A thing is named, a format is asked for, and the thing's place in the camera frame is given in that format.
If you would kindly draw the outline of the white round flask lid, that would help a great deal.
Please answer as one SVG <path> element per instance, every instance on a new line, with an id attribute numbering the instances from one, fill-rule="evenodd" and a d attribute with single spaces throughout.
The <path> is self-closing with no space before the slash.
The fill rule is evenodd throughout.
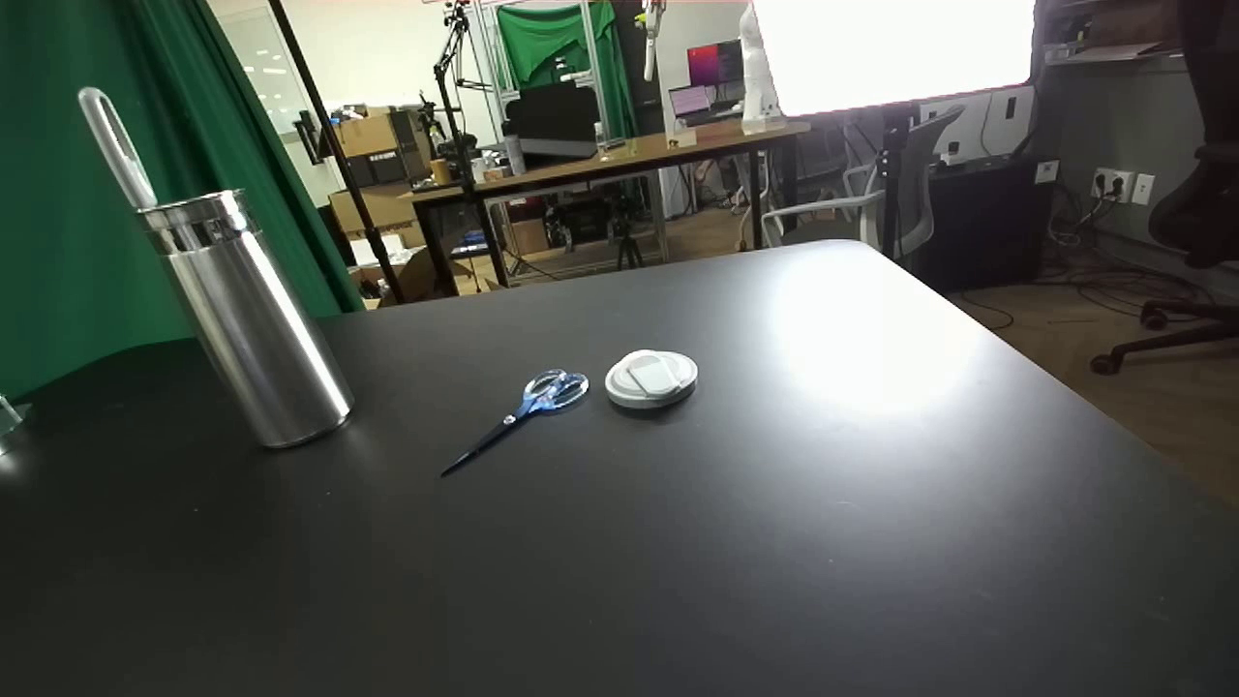
<path id="1" fill-rule="evenodd" d="M 602 370 L 602 396 L 621 412 L 666 412 L 698 387 L 698 361 L 668 348 L 632 348 Z"/>

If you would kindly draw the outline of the blue handled scissors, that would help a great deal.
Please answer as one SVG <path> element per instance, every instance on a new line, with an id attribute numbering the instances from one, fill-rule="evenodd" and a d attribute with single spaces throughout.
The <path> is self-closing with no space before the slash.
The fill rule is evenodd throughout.
<path id="1" fill-rule="evenodd" d="M 466 470 L 473 457 L 491 448 L 498 436 L 508 436 L 522 421 L 529 421 L 538 415 L 561 415 L 561 412 L 578 405 L 586 396 L 590 396 L 586 370 L 548 368 L 548 370 L 526 378 L 517 390 L 517 402 L 475 445 L 470 445 L 459 457 L 451 457 L 444 463 L 444 472 Z"/>

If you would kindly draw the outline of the black light stand pole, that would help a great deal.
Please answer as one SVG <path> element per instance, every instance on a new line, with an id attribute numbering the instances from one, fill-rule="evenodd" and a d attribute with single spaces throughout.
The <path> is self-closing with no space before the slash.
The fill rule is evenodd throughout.
<path id="1" fill-rule="evenodd" d="M 350 174 L 350 165 L 343 165 L 343 152 L 342 152 L 338 129 L 329 124 L 329 108 L 325 108 L 321 90 L 317 90 L 317 81 L 313 81 L 308 57 L 300 53 L 300 42 L 297 42 L 297 35 L 294 35 L 294 24 L 291 24 L 284 0 L 268 0 L 268 9 L 271 9 L 271 17 L 275 17 L 275 28 L 279 28 L 285 50 L 291 50 L 291 62 L 294 62 L 294 73 L 297 73 L 297 81 L 300 81 L 300 90 L 307 90 L 307 95 L 308 95 L 308 108 L 313 108 L 313 115 L 317 115 L 317 124 L 321 124 L 321 137 L 317 137 L 317 139 L 321 139 L 325 152 L 338 159 L 338 170 L 342 170 L 342 179 L 343 179 L 343 191 L 350 191 L 350 197 L 352 197 L 352 206 L 357 206 L 357 217 L 361 217 L 361 226 L 364 226 L 364 241 L 366 241 L 371 254 L 374 254 L 374 264 L 380 264 L 380 270 L 383 270 L 383 279 L 388 279 L 392 301 L 399 307 L 399 301 L 402 301 L 399 275 L 396 275 L 396 267 L 392 267 L 392 254 L 388 254 L 388 244 L 383 244 L 380 230 L 374 230 L 371 217 L 366 217 L 364 192 L 361 192 L 361 187 L 352 182 L 352 174 Z"/>

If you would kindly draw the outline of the silver steel thermos flask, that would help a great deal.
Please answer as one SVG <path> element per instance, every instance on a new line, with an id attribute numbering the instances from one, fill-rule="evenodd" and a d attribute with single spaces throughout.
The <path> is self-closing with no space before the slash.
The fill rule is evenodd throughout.
<path id="1" fill-rule="evenodd" d="M 240 191 L 144 208 L 200 348 L 268 448 L 331 433 L 352 396 L 284 281 Z"/>

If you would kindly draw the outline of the wooden background desk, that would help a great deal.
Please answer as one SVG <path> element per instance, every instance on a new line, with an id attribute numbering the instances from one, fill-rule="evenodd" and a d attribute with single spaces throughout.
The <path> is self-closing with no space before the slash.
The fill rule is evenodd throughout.
<path id="1" fill-rule="evenodd" d="M 508 275 L 498 241 L 486 220 L 486 200 L 535 197 L 535 192 L 555 192 L 586 182 L 646 179 L 657 165 L 721 159 L 721 153 L 744 153 L 747 179 L 760 179 L 760 153 L 769 147 L 792 143 L 796 137 L 805 137 L 805 124 L 721 119 L 721 124 L 684 129 L 684 131 L 653 131 L 653 137 L 621 139 L 590 159 L 570 159 L 570 164 L 538 165 L 526 174 L 498 174 L 475 187 L 415 191 L 409 208 L 423 226 L 423 241 L 432 259 L 432 288 L 441 294 L 451 294 L 449 250 L 441 244 L 441 226 L 432 220 L 432 213 L 444 206 L 470 206 L 480 217 L 480 230 L 486 236 L 486 259 L 494 275 Z"/>

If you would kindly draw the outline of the bright softbox light panel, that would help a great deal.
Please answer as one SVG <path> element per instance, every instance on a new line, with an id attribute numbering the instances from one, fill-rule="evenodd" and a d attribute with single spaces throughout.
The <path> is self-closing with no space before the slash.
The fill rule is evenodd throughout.
<path id="1" fill-rule="evenodd" d="M 791 115 L 1018 84 L 1036 0 L 755 0 Z"/>

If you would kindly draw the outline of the black office chair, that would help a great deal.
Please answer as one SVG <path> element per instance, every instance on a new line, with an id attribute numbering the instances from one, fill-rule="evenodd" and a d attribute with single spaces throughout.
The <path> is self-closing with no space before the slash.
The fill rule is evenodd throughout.
<path id="1" fill-rule="evenodd" d="M 1204 119 L 1204 143 L 1187 179 L 1150 213 L 1150 236 L 1185 250 L 1187 267 L 1239 259 L 1239 0 L 1177 0 L 1182 53 Z M 1093 356 L 1093 370 L 1115 375 L 1132 352 L 1230 339 L 1234 307 L 1147 301 L 1137 321 L 1165 328 L 1168 315 L 1213 325 L 1121 339 Z"/>

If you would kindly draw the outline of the green backdrop curtain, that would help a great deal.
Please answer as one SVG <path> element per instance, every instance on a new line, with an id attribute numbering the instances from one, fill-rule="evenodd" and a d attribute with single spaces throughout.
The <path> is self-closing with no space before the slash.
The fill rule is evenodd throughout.
<path id="1" fill-rule="evenodd" d="M 191 335 L 77 93 L 124 115 L 164 200 L 240 191 L 313 319 L 361 294 L 204 0 L 0 0 L 0 390 Z"/>

